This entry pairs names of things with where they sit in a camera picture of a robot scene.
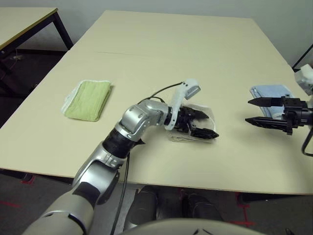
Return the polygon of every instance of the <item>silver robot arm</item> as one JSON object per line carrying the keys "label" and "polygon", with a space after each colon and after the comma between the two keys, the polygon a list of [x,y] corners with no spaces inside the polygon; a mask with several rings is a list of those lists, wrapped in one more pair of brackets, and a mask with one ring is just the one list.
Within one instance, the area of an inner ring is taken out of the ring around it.
{"label": "silver robot arm", "polygon": [[[177,93],[183,92],[183,97],[189,99],[199,90],[198,83],[188,79]],[[130,150],[143,143],[141,137],[148,127],[168,126],[173,123],[172,116],[172,107],[150,99],[130,107],[78,170],[72,190],[60,196],[23,234],[87,234],[95,206],[109,199]]]}

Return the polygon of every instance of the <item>green towel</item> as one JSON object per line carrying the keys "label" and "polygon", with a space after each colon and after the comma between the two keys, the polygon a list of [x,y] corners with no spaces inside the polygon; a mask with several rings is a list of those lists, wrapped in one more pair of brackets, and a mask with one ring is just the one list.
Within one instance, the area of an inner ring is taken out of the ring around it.
{"label": "green towel", "polygon": [[68,118],[98,121],[109,94],[109,81],[84,80],[66,97],[61,111]]}

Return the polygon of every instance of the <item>folded towel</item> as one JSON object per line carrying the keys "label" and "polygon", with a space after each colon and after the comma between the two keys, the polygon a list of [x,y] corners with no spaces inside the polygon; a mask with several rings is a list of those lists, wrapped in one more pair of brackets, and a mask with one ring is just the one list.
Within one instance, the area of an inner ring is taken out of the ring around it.
{"label": "folded towel", "polygon": [[68,118],[98,121],[109,94],[109,81],[81,81],[66,97],[61,112]]}
{"label": "folded towel", "polygon": [[[259,97],[282,97],[289,96],[294,98],[291,91],[285,85],[260,85],[254,86],[250,90],[254,98]],[[260,107],[264,116],[271,117],[273,119],[282,119],[282,114],[284,112],[284,107]]]}

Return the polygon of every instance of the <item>table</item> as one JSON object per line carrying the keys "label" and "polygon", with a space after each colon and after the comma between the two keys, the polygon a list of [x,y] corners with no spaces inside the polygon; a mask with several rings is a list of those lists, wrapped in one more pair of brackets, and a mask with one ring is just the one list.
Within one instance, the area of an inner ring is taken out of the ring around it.
{"label": "table", "polygon": [[[164,128],[151,127],[146,144],[131,152],[130,182],[313,193],[313,158],[300,151],[308,128],[287,136],[244,121],[262,115],[247,104],[253,85],[285,84],[308,99],[251,19],[106,11],[2,127],[0,167],[73,177],[129,106],[187,78],[202,89],[190,102],[212,108],[220,137],[212,144],[176,143]],[[61,114],[66,95],[83,79],[113,84],[98,122]],[[173,92],[160,96],[168,102]]]}
{"label": "table", "polygon": [[[57,11],[55,7],[0,7],[0,59],[52,22],[70,49],[73,43]],[[11,73],[1,61],[0,69],[7,74]],[[2,96],[20,97],[3,81],[0,81],[0,87],[7,93]]]}

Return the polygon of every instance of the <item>white wall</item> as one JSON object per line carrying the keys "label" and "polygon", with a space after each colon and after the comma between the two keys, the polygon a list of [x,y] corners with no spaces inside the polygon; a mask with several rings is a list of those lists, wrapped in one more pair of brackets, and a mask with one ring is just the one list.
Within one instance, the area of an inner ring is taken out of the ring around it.
{"label": "white wall", "polygon": [[[292,65],[313,43],[313,0],[0,0],[0,7],[58,7],[73,42],[106,9],[253,18]],[[23,48],[65,50],[54,26]]]}

